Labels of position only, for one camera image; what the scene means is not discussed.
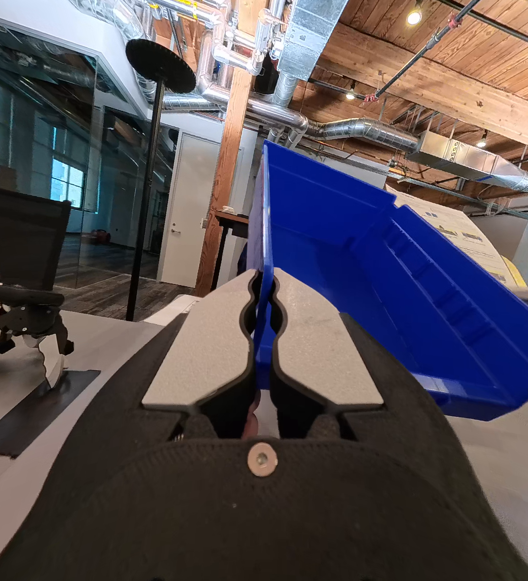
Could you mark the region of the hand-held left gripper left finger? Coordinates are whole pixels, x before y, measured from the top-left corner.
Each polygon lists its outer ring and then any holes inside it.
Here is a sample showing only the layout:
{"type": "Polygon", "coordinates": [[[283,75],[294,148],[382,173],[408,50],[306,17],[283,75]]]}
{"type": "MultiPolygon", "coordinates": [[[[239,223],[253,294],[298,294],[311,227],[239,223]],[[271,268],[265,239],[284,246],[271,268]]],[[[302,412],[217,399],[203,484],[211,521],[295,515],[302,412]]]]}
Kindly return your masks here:
{"type": "Polygon", "coordinates": [[[218,437],[240,439],[255,399],[255,311],[261,273],[248,269],[188,312],[142,405],[206,416],[218,437]]]}

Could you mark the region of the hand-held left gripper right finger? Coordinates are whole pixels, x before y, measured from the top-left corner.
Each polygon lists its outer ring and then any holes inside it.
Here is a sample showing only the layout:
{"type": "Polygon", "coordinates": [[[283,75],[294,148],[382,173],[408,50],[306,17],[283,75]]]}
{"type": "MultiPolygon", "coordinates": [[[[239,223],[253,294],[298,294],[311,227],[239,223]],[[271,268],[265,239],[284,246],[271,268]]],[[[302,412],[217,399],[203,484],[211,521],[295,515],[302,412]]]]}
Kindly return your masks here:
{"type": "Polygon", "coordinates": [[[383,408],[384,399],[333,303],[275,268],[270,305],[275,332],[270,396],[282,439],[306,437],[320,415],[338,418],[383,408]]]}

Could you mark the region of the blue plastic bin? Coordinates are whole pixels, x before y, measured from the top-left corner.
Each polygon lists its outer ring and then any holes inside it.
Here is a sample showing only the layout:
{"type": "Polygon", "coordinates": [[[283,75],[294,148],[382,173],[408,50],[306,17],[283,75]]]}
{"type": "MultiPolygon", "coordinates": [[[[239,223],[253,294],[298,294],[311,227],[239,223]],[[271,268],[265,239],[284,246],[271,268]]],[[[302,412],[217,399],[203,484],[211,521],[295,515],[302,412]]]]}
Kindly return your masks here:
{"type": "Polygon", "coordinates": [[[451,416],[528,401],[528,305],[394,195],[266,141],[248,267],[292,275],[351,316],[451,416]]]}

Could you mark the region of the wooden top office desk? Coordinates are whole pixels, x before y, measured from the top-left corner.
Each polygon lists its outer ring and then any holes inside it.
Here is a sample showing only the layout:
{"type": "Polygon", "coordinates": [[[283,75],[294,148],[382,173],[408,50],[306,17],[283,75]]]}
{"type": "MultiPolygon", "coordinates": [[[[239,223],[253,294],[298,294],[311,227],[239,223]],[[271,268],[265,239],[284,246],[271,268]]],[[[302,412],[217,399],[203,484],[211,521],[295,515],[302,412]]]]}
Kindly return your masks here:
{"type": "Polygon", "coordinates": [[[226,242],[226,237],[231,229],[232,235],[239,238],[248,239],[248,217],[246,215],[237,215],[223,210],[215,212],[215,217],[222,228],[222,235],[220,238],[217,259],[215,262],[215,271],[212,278],[212,283],[210,286],[210,291],[217,288],[217,281],[219,279],[219,272],[222,265],[224,246],[226,242]]]}

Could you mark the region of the grey desk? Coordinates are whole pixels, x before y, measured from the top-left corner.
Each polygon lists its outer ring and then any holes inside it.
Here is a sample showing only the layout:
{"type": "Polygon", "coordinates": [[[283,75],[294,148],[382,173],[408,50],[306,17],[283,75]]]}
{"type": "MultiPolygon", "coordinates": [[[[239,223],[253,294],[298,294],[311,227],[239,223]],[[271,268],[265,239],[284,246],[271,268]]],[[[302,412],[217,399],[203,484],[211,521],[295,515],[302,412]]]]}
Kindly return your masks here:
{"type": "MultiPolygon", "coordinates": [[[[56,418],[41,429],[17,458],[0,455],[0,552],[36,500],[65,439],[95,394],[134,353],[160,330],[64,310],[75,350],[70,370],[100,374],[56,418]]],[[[42,369],[37,350],[23,342],[0,356],[0,420],[37,387],[42,369]]],[[[490,422],[449,417],[486,498],[508,537],[528,563],[528,403],[490,422]]]]}

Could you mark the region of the person's left hand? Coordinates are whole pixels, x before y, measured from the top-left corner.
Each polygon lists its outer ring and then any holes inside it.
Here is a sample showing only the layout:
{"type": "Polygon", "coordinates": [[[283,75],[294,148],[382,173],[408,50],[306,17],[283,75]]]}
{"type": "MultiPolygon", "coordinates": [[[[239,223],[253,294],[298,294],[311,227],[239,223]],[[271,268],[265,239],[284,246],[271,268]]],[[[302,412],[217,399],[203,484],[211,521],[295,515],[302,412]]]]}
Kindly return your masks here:
{"type": "Polygon", "coordinates": [[[257,390],[255,399],[248,408],[246,423],[244,425],[243,433],[241,435],[242,440],[252,439],[258,435],[259,421],[255,413],[259,407],[259,404],[260,404],[260,390],[257,390]]]}

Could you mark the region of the white door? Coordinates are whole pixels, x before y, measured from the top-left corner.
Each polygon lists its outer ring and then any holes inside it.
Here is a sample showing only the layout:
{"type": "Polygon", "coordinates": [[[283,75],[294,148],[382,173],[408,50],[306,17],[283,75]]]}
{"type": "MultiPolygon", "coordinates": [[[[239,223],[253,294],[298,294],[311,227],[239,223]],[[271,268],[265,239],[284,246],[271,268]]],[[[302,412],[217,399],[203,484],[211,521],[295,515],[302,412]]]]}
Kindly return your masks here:
{"type": "Polygon", "coordinates": [[[194,288],[219,145],[180,133],[159,258],[158,280],[194,288]]]}

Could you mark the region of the printed instruction sheet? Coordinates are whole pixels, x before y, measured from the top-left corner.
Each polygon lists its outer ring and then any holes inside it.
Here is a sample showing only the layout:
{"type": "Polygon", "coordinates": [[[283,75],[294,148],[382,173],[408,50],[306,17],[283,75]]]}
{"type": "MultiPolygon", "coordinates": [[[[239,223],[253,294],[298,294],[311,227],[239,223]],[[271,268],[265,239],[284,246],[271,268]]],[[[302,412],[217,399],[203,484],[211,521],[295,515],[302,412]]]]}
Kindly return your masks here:
{"type": "Polygon", "coordinates": [[[486,235],[462,211],[422,200],[385,185],[395,204],[408,206],[442,236],[504,285],[526,287],[516,266],[498,253],[486,235]]]}

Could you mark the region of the white stand with wooden board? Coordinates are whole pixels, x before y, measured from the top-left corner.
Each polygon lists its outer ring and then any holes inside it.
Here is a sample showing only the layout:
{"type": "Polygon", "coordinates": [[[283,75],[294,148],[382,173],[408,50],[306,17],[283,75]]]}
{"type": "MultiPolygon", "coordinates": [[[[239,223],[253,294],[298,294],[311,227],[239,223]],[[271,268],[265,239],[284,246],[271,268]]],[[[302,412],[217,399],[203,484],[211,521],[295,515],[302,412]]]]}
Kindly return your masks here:
{"type": "Polygon", "coordinates": [[[385,185],[384,189],[396,197],[395,204],[398,207],[410,207],[528,306],[528,286],[516,266],[498,253],[487,236],[465,213],[399,192],[389,185],[385,185]]]}

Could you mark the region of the black mesh chair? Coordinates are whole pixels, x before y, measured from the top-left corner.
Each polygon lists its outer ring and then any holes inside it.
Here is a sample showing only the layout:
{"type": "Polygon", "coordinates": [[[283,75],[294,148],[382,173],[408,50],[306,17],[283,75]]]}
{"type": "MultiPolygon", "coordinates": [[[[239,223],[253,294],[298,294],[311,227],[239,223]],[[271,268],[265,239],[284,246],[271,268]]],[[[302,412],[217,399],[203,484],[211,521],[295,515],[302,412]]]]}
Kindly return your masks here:
{"type": "Polygon", "coordinates": [[[52,291],[70,214],[69,201],[0,188],[0,280],[52,291]]]}

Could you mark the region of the black floor lamp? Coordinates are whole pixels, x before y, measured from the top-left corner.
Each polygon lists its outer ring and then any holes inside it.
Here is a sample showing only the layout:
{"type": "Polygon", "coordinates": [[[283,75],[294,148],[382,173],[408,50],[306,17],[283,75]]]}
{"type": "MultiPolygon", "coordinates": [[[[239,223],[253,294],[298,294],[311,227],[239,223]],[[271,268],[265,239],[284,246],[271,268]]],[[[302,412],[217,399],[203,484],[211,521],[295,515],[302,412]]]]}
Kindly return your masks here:
{"type": "Polygon", "coordinates": [[[143,76],[146,80],[154,81],[156,83],[152,106],[150,138],[148,141],[145,161],[142,198],[140,201],[135,255],[133,259],[125,314],[126,321],[133,321],[143,260],[145,230],[150,206],[155,157],[159,142],[165,90],[169,89],[181,94],[190,93],[196,87],[196,78],[193,70],[182,57],[154,41],[145,39],[129,40],[126,45],[125,54],[132,68],[138,74],[143,76]]]}

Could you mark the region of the black ceiling pipe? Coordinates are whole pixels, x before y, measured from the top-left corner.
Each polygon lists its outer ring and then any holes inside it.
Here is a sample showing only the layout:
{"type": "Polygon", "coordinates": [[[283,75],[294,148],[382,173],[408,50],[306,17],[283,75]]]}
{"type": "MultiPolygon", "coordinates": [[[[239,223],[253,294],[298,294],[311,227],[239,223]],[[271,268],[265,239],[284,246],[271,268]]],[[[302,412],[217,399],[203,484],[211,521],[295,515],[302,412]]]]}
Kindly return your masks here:
{"type": "Polygon", "coordinates": [[[395,75],[385,83],[381,88],[377,89],[375,93],[366,96],[365,102],[377,102],[379,98],[391,88],[400,78],[402,78],[420,59],[422,59],[427,52],[429,52],[432,48],[434,48],[442,38],[450,33],[451,31],[459,28],[463,18],[471,13],[473,9],[480,3],[481,1],[470,1],[467,5],[461,8],[456,14],[451,15],[448,19],[447,24],[436,30],[435,33],[429,38],[427,43],[416,53],[414,54],[410,60],[404,64],[404,66],[395,73],[395,75]]]}

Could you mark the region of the wooden post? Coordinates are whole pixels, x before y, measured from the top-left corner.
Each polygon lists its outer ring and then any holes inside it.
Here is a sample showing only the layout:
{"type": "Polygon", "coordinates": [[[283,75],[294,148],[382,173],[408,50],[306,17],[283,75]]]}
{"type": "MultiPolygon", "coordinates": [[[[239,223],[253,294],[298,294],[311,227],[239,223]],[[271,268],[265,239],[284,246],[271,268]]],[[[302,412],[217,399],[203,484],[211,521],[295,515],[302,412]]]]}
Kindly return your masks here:
{"type": "Polygon", "coordinates": [[[238,67],[234,68],[195,284],[195,295],[198,297],[206,296],[212,285],[221,237],[221,229],[215,212],[228,205],[230,199],[252,83],[251,73],[238,67]]]}

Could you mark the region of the silver round air duct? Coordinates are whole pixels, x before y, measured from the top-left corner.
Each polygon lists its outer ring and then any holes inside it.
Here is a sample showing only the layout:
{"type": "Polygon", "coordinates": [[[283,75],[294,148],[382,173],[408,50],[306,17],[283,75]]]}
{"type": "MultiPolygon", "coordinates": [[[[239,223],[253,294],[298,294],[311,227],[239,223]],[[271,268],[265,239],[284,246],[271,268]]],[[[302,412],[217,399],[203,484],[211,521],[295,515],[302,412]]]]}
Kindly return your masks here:
{"type": "MultiPolygon", "coordinates": [[[[151,49],[164,46],[153,41],[153,19],[161,19],[167,13],[196,19],[205,25],[200,60],[197,70],[191,72],[192,88],[171,88],[164,97],[164,109],[168,111],[207,112],[221,110],[230,100],[231,90],[212,80],[215,62],[232,69],[259,73],[261,61],[255,56],[254,37],[242,31],[229,33],[230,1],[71,1],[82,13],[115,26],[125,44],[146,41],[151,49]]],[[[294,149],[304,135],[326,140],[347,137],[364,138],[392,149],[413,152],[419,139],[381,121],[357,118],[329,123],[314,123],[304,115],[287,109],[275,101],[250,97],[247,103],[249,117],[262,120],[272,127],[273,141],[282,133],[280,127],[290,128],[285,143],[294,149]]]]}

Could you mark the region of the rectangular metal air duct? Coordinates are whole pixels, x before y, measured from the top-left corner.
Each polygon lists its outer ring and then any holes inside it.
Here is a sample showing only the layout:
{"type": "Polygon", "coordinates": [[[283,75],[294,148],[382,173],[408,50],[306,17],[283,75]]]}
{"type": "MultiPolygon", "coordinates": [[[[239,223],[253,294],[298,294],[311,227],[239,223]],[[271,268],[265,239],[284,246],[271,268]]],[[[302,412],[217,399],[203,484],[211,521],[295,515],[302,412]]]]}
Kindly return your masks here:
{"type": "Polygon", "coordinates": [[[406,158],[415,163],[487,185],[528,193],[528,171],[475,146],[425,131],[406,158]]]}

